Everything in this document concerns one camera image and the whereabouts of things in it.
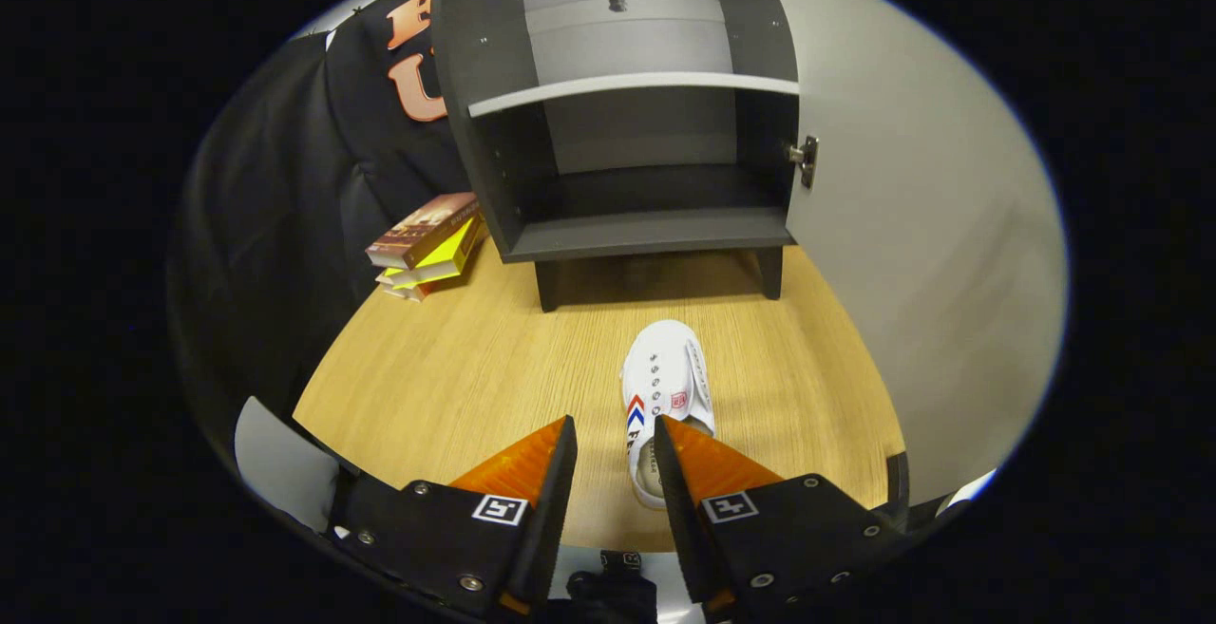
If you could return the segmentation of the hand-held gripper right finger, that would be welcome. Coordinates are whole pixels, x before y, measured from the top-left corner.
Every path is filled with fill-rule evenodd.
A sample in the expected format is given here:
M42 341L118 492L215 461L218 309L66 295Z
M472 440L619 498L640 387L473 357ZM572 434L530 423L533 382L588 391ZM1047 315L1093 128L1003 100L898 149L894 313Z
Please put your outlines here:
M668 416L655 462L687 594L708 618L815 618L903 549L821 474L782 478Z

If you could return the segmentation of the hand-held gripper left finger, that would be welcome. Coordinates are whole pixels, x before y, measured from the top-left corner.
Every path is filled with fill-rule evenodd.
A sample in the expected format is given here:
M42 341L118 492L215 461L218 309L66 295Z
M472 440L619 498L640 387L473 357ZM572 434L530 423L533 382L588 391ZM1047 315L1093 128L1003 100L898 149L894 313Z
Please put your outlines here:
M409 603L446 618L546 609L578 462L561 417L460 480L395 489L361 477L332 504L330 543Z

